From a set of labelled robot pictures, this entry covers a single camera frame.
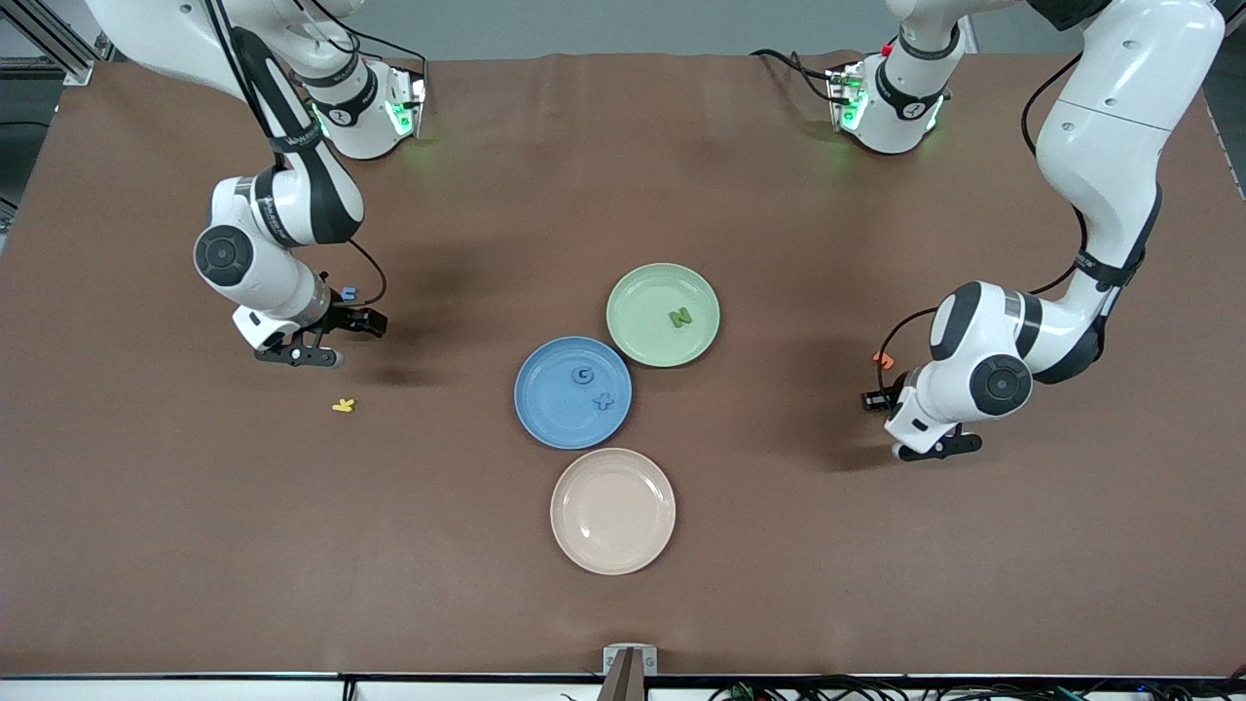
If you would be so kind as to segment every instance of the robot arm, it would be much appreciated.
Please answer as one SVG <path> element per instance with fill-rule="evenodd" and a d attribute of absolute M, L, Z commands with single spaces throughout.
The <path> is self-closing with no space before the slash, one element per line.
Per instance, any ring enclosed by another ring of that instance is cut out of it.
<path fill-rule="evenodd" d="M 837 128 L 880 153 L 903 153 L 934 127 L 947 80 L 964 55 L 958 21 L 1017 0 L 887 0 L 900 32 L 887 54 L 873 54 L 834 76 Z"/>
<path fill-rule="evenodd" d="M 1211 66 L 1224 21 L 1204 0 L 1111 0 L 1083 30 L 1083 59 L 1037 147 L 1043 176 L 1087 219 L 1068 291 L 1048 300 L 971 281 L 948 295 L 931 325 L 933 362 L 905 376 L 885 425 L 901 458 L 943 457 L 959 425 L 1006 417 L 1033 382 L 1085 371 L 1143 260 L 1160 208 L 1160 153 Z"/>
<path fill-rule="evenodd" d="M 319 2 L 335 14 L 359 4 Z M 415 131 L 410 95 L 396 77 L 406 73 L 365 64 L 358 51 L 333 47 L 329 41 L 345 47 L 350 39 L 331 22 L 313 21 L 295 9 L 297 1 L 227 0 L 228 24 L 216 17 L 216 0 L 88 0 L 88 5 L 101 27 L 135 61 L 243 100 L 253 95 L 273 152 L 288 163 L 218 183 L 208 227 L 194 245 L 203 279 L 239 304 L 233 319 L 257 357 L 335 366 L 340 356 L 328 347 L 303 345 L 302 331 L 345 327 L 381 335 L 381 314 L 334 304 L 335 293 L 324 279 L 290 254 L 299 245 L 349 240 L 363 222 L 364 203 L 321 138 L 321 131 L 330 127 L 309 115 L 269 46 L 279 46 L 282 56 L 312 83 L 308 90 L 324 111 L 348 115 L 331 128 L 339 149 L 359 157 L 383 154 Z M 312 39 L 313 34 L 323 41 Z M 384 91 L 378 87 L 381 75 L 386 76 Z M 394 108 L 388 97 L 401 103 Z M 394 121 L 404 110 L 405 129 Z M 283 344 L 287 336 L 292 341 Z"/>

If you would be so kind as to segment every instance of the brown table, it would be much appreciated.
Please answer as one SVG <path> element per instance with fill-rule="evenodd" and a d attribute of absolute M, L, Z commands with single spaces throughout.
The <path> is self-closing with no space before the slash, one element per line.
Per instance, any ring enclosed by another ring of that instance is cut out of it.
<path fill-rule="evenodd" d="M 1201 98 L 1103 362 L 954 462 L 892 462 L 857 408 L 900 316 L 1072 258 L 1017 127 L 1062 60 L 967 57 L 901 157 L 759 59 L 437 65 L 425 138 L 346 163 L 391 331 L 330 336 L 336 372 L 250 360 L 192 266 L 213 183 L 268 159 L 243 105 L 98 66 L 0 259 L 0 671 L 573 671 L 642 640 L 668 672 L 1227 672 L 1246 217 Z M 346 247 L 299 254 L 374 289 Z M 701 270 L 724 322 L 690 367 L 633 367 L 609 445 L 665 469 L 679 522 L 603 578 L 549 533 L 579 453 L 512 387 L 545 340 L 608 337 L 652 260 Z"/>

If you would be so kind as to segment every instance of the black cable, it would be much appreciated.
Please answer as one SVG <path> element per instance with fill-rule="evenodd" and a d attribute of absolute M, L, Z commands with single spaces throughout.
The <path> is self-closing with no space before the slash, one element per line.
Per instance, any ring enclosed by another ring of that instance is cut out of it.
<path fill-rule="evenodd" d="M 233 27 L 229 24 L 229 15 L 226 12 L 223 0 L 209 0 L 204 2 L 208 10 L 208 19 L 212 20 L 212 29 L 216 31 L 217 40 L 221 42 L 221 50 L 226 55 L 226 62 L 229 64 L 229 71 L 233 72 L 234 80 L 238 81 L 238 88 L 242 90 L 243 98 L 247 106 L 250 107 L 252 116 L 259 122 L 259 128 L 263 129 L 267 138 L 273 137 L 273 129 L 268 127 L 268 120 L 264 118 L 264 112 L 259 107 L 259 98 L 255 97 L 255 91 L 250 85 L 250 81 L 243 76 L 242 67 L 238 65 L 238 60 L 233 52 L 233 39 L 228 34 L 228 30 Z M 282 161 L 280 153 L 273 153 L 273 168 L 277 171 L 285 168 L 285 162 Z"/>
<path fill-rule="evenodd" d="M 294 0 L 294 5 L 299 9 L 300 12 L 303 12 L 304 15 L 307 15 L 309 20 L 312 20 L 313 22 L 315 21 L 315 17 L 313 17 L 312 14 L 308 12 L 308 9 L 303 6 L 303 2 L 300 2 L 299 0 Z M 346 34 L 346 36 L 350 37 L 350 49 L 344 49 L 341 46 L 338 46 L 336 41 L 329 39 L 329 36 L 325 35 L 325 34 L 323 34 L 323 32 L 320 34 L 320 37 L 324 39 L 329 44 L 329 46 L 333 46 L 334 49 L 336 49 L 338 51 L 340 51 L 343 54 L 354 54 L 354 52 L 359 51 L 359 54 L 361 56 L 368 56 L 369 59 L 380 59 L 380 56 L 378 56 L 376 54 L 369 54 L 368 51 L 360 51 L 359 50 L 359 37 L 358 36 L 355 36 L 354 34 L 349 34 L 349 32 Z"/>
<path fill-rule="evenodd" d="M 831 699 L 825 691 L 827 687 L 835 689 L 836 691 L 840 691 L 840 694 Z M 898 694 L 900 699 L 903 701 L 910 701 L 908 694 L 891 682 L 883 680 L 863 680 L 846 675 L 831 675 L 829 677 L 819 677 L 816 680 L 794 681 L 792 689 L 795 689 L 799 694 L 797 701 L 842 701 L 854 694 L 860 695 L 865 701 L 876 701 L 875 697 L 870 695 L 871 691 L 876 694 L 881 701 L 897 701 L 897 699 L 892 696 L 892 692 Z"/>
<path fill-rule="evenodd" d="M 346 25 L 346 22 L 339 20 L 338 17 L 335 17 L 333 15 L 333 12 L 330 12 L 329 10 L 325 10 L 324 5 L 320 4 L 320 0 L 308 0 L 308 1 L 312 2 L 313 5 L 315 5 L 316 9 L 319 9 L 321 12 L 324 12 L 324 16 L 329 17 L 329 21 L 331 21 L 333 24 L 335 24 L 335 25 L 340 26 L 341 29 L 349 31 L 350 34 L 353 34 L 353 35 L 355 35 L 355 36 L 358 36 L 360 39 L 368 39 L 370 41 L 375 41 L 378 44 L 383 44 L 385 46 L 389 46 L 390 49 L 397 49 L 399 51 L 402 51 L 402 52 L 406 52 L 406 54 L 410 54 L 410 55 L 415 56 L 416 59 L 420 60 L 420 75 L 421 76 L 426 76 L 429 73 L 429 59 L 424 54 L 420 54 L 419 51 L 415 51 L 414 49 L 407 49 L 405 46 L 399 46 L 397 44 L 394 44 L 392 41 L 388 41 L 385 39 L 380 39 L 380 37 L 373 36 L 370 34 L 364 34 L 364 32 L 361 32 L 361 31 L 359 31 L 359 30 L 356 30 L 356 29 Z"/>
<path fill-rule="evenodd" d="M 1025 148 L 1029 148 L 1030 156 L 1037 156 L 1038 154 L 1038 147 L 1034 146 L 1034 139 L 1030 137 L 1030 133 L 1029 133 L 1029 111 L 1034 107 L 1034 102 L 1038 101 L 1039 96 L 1042 96 L 1043 92 L 1047 91 L 1047 88 L 1052 87 L 1052 85 L 1054 85 L 1055 81 L 1060 80 L 1060 76 L 1063 76 L 1064 73 L 1069 72 L 1069 70 L 1072 70 L 1073 66 L 1075 66 L 1078 64 L 1078 61 L 1080 61 L 1080 60 L 1082 60 L 1082 54 L 1078 54 L 1068 64 L 1064 64 L 1058 71 L 1055 71 L 1054 73 L 1052 73 L 1050 77 L 1048 77 L 1047 80 L 1044 80 L 1043 83 L 1039 85 L 1038 88 L 1034 90 L 1034 92 L 1029 96 L 1029 100 L 1025 101 L 1025 106 L 1022 107 L 1022 110 L 1020 110 L 1020 137 L 1025 142 Z M 1080 229 L 1080 234 L 1082 234 L 1082 245 L 1080 245 L 1080 248 L 1085 249 L 1087 240 L 1089 238 L 1089 232 L 1087 230 L 1087 219 L 1085 219 L 1085 215 L 1083 215 L 1082 210 L 1078 209 L 1077 207 L 1073 207 L 1073 213 L 1078 218 L 1078 228 Z M 1060 273 L 1059 276 L 1057 276 L 1055 279 L 1053 279 L 1052 281 L 1049 281 L 1049 283 L 1047 283 L 1047 284 L 1044 284 L 1042 286 L 1037 286 L 1037 288 L 1029 290 L 1029 294 L 1042 294 L 1042 293 L 1052 289 L 1053 286 L 1055 286 L 1055 285 L 1060 284 L 1062 281 L 1069 279 L 1069 276 L 1077 269 L 1078 269 L 1077 263 L 1070 264 L 1068 268 L 1064 269 L 1063 273 Z M 877 361 L 877 364 L 875 364 L 877 366 L 877 371 L 878 371 L 878 374 L 877 374 L 877 376 L 878 376 L 878 393 L 882 396 L 882 403 L 883 403 L 885 407 L 887 407 L 887 411 L 891 411 L 891 398 L 887 397 L 887 387 L 886 387 L 886 385 L 883 383 L 883 380 L 882 380 L 882 356 L 883 356 L 883 354 L 887 352 L 887 344 L 891 342 L 891 339 L 895 337 L 895 335 L 897 332 L 900 332 L 900 329 L 905 327 L 905 324 L 912 321 L 913 319 L 918 319 L 921 316 L 925 316 L 926 314 L 932 314 L 937 309 L 938 309 L 938 306 L 931 306 L 928 309 L 922 309 L 921 311 L 916 311 L 913 314 L 910 314 L 908 316 L 905 316 L 903 320 L 901 320 L 898 324 L 896 324 L 891 329 L 891 332 L 887 334 L 887 336 L 882 340 L 882 345 L 878 347 L 878 361 Z"/>
<path fill-rule="evenodd" d="M 718 689 L 716 691 L 714 691 L 714 694 L 710 694 L 708 701 L 718 701 L 718 699 L 723 696 L 724 692 L 728 694 L 728 697 L 724 701 L 735 699 L 734 691 L 736 690 L 739 690 L 741 694 L 746 694 L 750 701 L 753 700 L 789 701 L 786 696 L 780 694 L 779 690 L 773 686 L 766 686 L 748 681 L 738 681 L 730 686 L 724 686 L 721 689 Z"/>
<path fill-rule="evenodd" d="M 1019 687 L 998 684 L 993 686 L 981 686 L 981 685 L 964 685 L 953 686 L 951 689 L 944 689 L 934 695 L 934 701 L 943 701 L 943 697 L 948 694 L 964 691 L 969 694 L 954 696 L 951 701 L 988 701 L 993 699 L 1018 699 L 1022 701 L 1052 701 L 1055 695 L 1052 691 L 1032 690 L 1023 691 Z"/>
<path fill-rule="evenodd" d="M 749 56 L 770 56 L 771 59 L 779 59 L 780 61 L 782 61 L 785 66 L 787 66 L 794 71 L 802 71 L 809 77 L 826 78 L 826 73 L 820 73 L 817 71 L 797 65 L 791 59 L 784 56 L 782 54 L 775 51 L 774 49 L 758 49 L 756 51 L 749 54 Z"/>
<path fill-rule="evenodd" d="M 381 269 L 381 264 L 376 261 L 376 258 L 373 258 L 371 253 L 369 253 L 363 245 L 356 243 L 354 238 L 351 238 L 346 243 L 354 245 L 355 250 L 359 250 L 364 255 L 364 258 L 366 258 L 368 261 L 373 264 L 373 268 L 376 269 L 376 274 L 380 275 L 381 278 L 381 290 L 378 291 L 376 296 L 373 296 L 371 299 L 365 299 L 364 301 L 353 301 L 350 304 L 338 304 L 338 306 L 344 306 L 344 308 L 366 306 L 369 304 L 375 304 L 380 301 L 381 298 L 385 296 L 385 291 L 389 289 L 389 278 L 385 276 L 385 270 Z"/>
<path fill-rule="evenodd" d="M 1068 64 L 1064 64 L 1064 66 L 1062 66 L 1060 70 L 1058 70 L 1054 73 L 1052 73 L 1052 77 L 1044 80 L 1043 85 L 1039 85 L 1038 90 L 1035 90 L 1033 92 L 1033 95 L 1029 96 L 1029 100 L 1025 101 L 1025 106 L 1020 108 L 1020 137 L 1025 141 L 1025 148 L 1029 148 L 1029 154 L 1030 156 L 1035 156 L 1037 154 L 1037 148 L 1034 147 L 1034 139 L 1029 137 L 1029 111 L 1030 111 L 1030 108 L 1034 107 L 1034 102 L 1038 101 L 1038 97 L 1040 95 L 1043 95 L 1043 92 L 1047 92 L 1048 87 L 1052 87 L 1052 85 L 1055 81 L 1060 80 L 1060 76 L 1063 76 L 1064 73 L 1069 72 L 1069 68 L 1072 68 L 1073 66 L 1078 65 L 1078 61 L 1080 61 L 1080 60 L 1082 60 L 1082 54 L 1078 54 Z"/>
<path fill-rule="evenodd" d="M 789 68 L 799 72 L 800 77 L 805 78 L 805 85 L 807 85 L 809 88 L 814 91 L 814 95 L 817 95 L 822 100 L 826 100 L 827 102 L 834 102 L 836 105 L 847 105 L 849 103 L 849 101 L 845 100 L 845 98 L 842 98 L 842 97 L 832 97 L 832 96 L 822 92 L 821 90 L 819 90 L 817 86 L 814 85 L 814 78 L 816 77 L 819 80 L 826 80 L 826 71 L 840 70 L 840 68 L 842 68 L 842 67 L 845 67 L 845 66 L 847 66 L 850 64 L 855 64 L 857 61 L 847 61 L 845 64 L 837 64 L 837 65 L 834 65 L 834 66 L 830 66 L 830 67 L 825 68 L 822 72 L 819 72 L 819 71 L 815 71 L 812 68 L 805 67 L 805 64 L 802 64 L 801 60 L 800 60 L 800 55 L 796 54 L 795 51 L 791 52 L 791 56 L 784 56 L 782 54 L 775 51 L 774 49 L 758 49 L 756 51 L 749 54 L 749 56 L 771 56 L 771 57 L 779 59 L 780 61 L 782 61 L 782 64 L 785 66 L 787 66 Z"/>
<path fill-rule="evenodd" d="M 1090 689 L 1088 689 L 1088 690 L 1083 691 L 1083 692 L 1082 692 L 1082 694 L 1079 694 L 1078 696 L 1080 696 L 1080 697 L 1083 697 L 1083 699 L 1087 699 L 1087 697 L 1089 697 L 1089 696 L 1090 696 L 1091 694 L 1094 694 L 1095 691 L 1099 691 L 1099 687 L 1100 687 L 1100 686 L 1103 686 L 1103 685 L 1105 685 L 1105 684 L 1108 684 L 1108 679 L 1106 679 L 1106 677 L 1104 677 L 1104 679 L 1101 679 L 1101 680 L 1096 681 L 1096 682 L 1094 684 L 1094 686 L 1091 686 Z"/>

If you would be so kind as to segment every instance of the green light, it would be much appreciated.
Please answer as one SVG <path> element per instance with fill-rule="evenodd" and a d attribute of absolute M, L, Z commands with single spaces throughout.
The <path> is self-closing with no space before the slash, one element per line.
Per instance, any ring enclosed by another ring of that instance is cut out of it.
<path fill-rule="evenodd" d="M 926 122 L 926 131 L 934 128 L 934 120 L 938 118 L 938 108 L 942 106 L 943 106 L 943 98 L 939 97 L 938 101 L 934 102 L 934 106 L 931 107 L 931 118 L 928 122 Z"/>
<path fill-rule="evenodd" d="M 411 133 L 414 129 L 414 126 L 411 125 L 411 110 L 407 110 L 401 103 L 395 105 L 389 101 L 385 102 L 385 106 L 389 107 L 390 121 L 394 122 L 394 131 L 396 131 L 399 136 Z"/>
<path fill-rule="evenodd" d="M 320 108 L 315 106 L 315 102 L 312 103 L 312 115 L 320 123 L 320 133 L 329 136 L 329 125 L 324 123 L 324 115 L 320 113 Z"/>
<path fill-rule="evenodd" d="M 844 128 L 855 129 L 861 123 L 861 115 L 865 113 L 865 108 L 868 106 L 870 100 L 865 90 L 857 91 L 856 97 L 844 107 Z"/>

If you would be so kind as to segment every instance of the black band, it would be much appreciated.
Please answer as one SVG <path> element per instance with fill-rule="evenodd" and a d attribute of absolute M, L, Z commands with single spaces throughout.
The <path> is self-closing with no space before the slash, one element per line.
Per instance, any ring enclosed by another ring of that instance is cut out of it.
<path fill-rule="evenodd" d="M 1108 6 L 1109 0 L 1028 0 L 1058 31 L 1077 26 Z"/>
<path fill-rule="evenodd" d="M 298 153 L 312 151 L 320 144 L 320 123 L 315 120 L 312 125 L 294 136 L 274 136 L 268 139 L 268 147 L 273 153 Z"/>
<path fill-rule="evenodd" d="M 1034 341 L 1038 340 L 1038 331 L 1043 327 L 1043 303 L 1028 291 L 1020 293 L 1020 300 L 1023 309 L 1020 332 L 1017 335 L 1017 355 L 1024 359 L 1029 356 Z"/>
<path fill-rule="evenodd" d="M 294 75 L 299 76 L 299 80 L 303 81 L 303 85 L 308 87 L 333 87 L 334 85 L 341 85 L 343 82 L 346 82 L 346 78 L 350 77 L 350 73 L 355 72 L 355 66 L 358 65 L 359 65 L 359 52 L 355 52 L 350 55 L 350 61 L 346 61 L 346 65 L 343 66 L 340 71 L 333 73 L 331 76 L 308 77 L 302 73 L 294 73 Z"/>
<path fill-rule="evenodd" d="M 264 168 L 264 172 L 255 176 L 255 204 L 259 207 L 259 214 L 264 218 L 264 225 L 268 228 L 268 233 L 273 234 L 273 239 L 280 243 L 285 248 L 298 248 L 303 245 L 282 223 L 280 214 L 277 213 L 277 200 L 273 199 L 273 168 Z"/>
<path fill-rule="evenodd" d="M 376 73 L 371 70 L 368 71 L 368 82 L 364 88 L 359 91 L 350 100 L 338 105 L 330 105 L 328 102 L 315 101 L 316 110 L 325 116 L 330 122 L 338 126 L 355 126 L 359 122 L 359 115 L 364 113 L 376 98 L 376 86 L 379 81 L 376 80 Z"/>
<path fill-rule="evenodd" d="M 896 110 L 896 117 L 911 122 L 913 120 L 922 118 L 931 107 L 938 102 L 939 97 L 943 96 L 943 88 L 939 88 L 934 95 L 927 95 L 926 97 L 915 97 L 907 92 L 900 91 L 895 85 L 887 80 L 887 61 L 878 64 L 878 70 L 875 72 L 875 85 L 878 86 L 878 95 L 885 102 L 891 105 Z"/>
<path fill-rule="evenodd" d="M 1083 248 L 1078 250 L 1078 256 L 1073 259 L 1073 264 L 1075 264 L 1079 270 L 1108 286 L 1125 286 L 1129 284 L 1129 280 L 1134 279 L 1134 273 L 1136 273 L 1138 266 L 1143 264 L 1143 258 L 1145 258 L 1145 254 L 1140 255 L 1138 263 L 1131 268 L 1118 268 L 1104 263 Z"/>
<path fill-rule="evenodd" d="M 915 59 L 921 59 L 923 61 L 938 61 L 939 59 L 947 59 L 956 51 L 956 45 L 961 42 L 961 25 L 952 25 L 952 41 L 948 42 L 947 49 L 939 49 L 938 51 L 922 51 L 915 47 L 912 44 L 905 41 L 905 32 L 900 32 L 900 47 L 905 50 L 905 54 Z"/>

